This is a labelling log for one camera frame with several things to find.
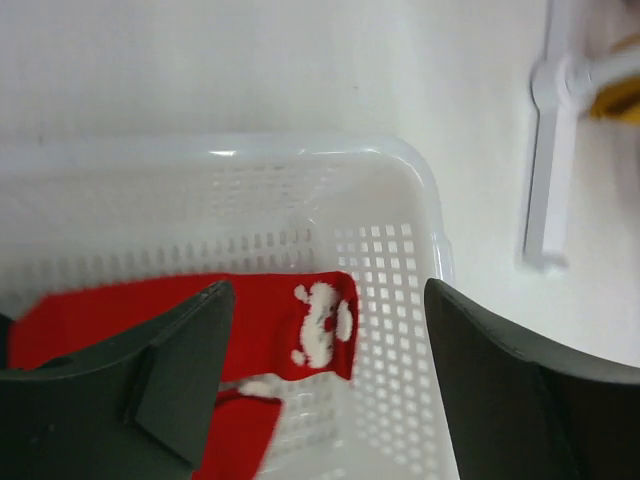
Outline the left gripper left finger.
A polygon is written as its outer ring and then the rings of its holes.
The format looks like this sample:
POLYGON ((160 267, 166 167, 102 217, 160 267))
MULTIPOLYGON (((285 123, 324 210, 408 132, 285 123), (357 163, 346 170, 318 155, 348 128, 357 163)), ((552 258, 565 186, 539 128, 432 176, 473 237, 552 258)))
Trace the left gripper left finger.
POLYGON ((188 479, 202 464, 235 295, 181 304, 35 369, 1 373, 5 479, 188 479))

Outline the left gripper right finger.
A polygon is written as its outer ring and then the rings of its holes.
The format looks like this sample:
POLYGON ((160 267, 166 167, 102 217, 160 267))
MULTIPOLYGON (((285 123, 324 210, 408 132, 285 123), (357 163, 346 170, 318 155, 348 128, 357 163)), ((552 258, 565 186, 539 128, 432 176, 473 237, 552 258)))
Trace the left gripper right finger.
POLYGON ((460 478, 638 478, 638 368, 542 336, 442 280, 424 297, 460 478))

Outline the red santa sock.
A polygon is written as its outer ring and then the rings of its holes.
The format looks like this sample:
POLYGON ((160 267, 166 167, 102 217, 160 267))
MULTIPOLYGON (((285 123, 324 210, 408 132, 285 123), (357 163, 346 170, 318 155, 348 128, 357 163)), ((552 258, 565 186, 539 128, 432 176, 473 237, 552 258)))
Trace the red santa sock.
POLYGON ((193 476, 252 479, 283 409, 271 376, 352 377, 358 299, 346 273, 193 274, 52 294, 9 327, 2 358, 12 368, 35 369, 135 327, 218 281, 230 282, 235 294, 225 387, 203 465, 193 476))

